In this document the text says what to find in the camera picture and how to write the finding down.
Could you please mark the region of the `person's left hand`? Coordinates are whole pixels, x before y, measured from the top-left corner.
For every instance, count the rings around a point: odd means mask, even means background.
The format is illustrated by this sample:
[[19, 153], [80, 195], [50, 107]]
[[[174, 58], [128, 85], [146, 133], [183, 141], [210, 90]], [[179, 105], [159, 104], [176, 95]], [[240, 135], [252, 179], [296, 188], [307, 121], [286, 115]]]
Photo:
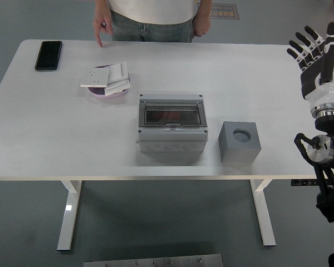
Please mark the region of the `person's left hand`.
[[194, 37], [202, 37], [205, 35], [210, 29], [210, 11], [197, 11], [194, 16], [193, 22], [193, 31]]

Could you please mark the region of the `person's right hand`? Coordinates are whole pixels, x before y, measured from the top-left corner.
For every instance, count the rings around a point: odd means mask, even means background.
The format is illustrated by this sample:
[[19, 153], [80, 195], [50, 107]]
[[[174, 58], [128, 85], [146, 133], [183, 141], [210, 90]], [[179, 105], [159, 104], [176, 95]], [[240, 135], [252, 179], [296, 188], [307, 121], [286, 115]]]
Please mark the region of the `person's right hand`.
[[100, 33], [113, 35], [112, 16], [109, 9], [96, 11], [93, 19], [94, 36], [99, 47], [103, 47]]

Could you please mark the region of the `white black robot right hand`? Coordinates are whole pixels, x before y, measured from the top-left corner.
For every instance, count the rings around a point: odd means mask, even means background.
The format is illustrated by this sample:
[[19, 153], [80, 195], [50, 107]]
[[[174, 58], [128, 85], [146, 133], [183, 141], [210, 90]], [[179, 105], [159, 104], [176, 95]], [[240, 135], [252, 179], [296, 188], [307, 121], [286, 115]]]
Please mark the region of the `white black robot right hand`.
[[305, 26], [307, 36], [296, 32], [300, 43], [289, 41], [287, 53], [301, 70], [302, 97], [314, 109], [326, 103], [334, 103], [334, 22], [327, 26], [322, 37], [310, 26]]

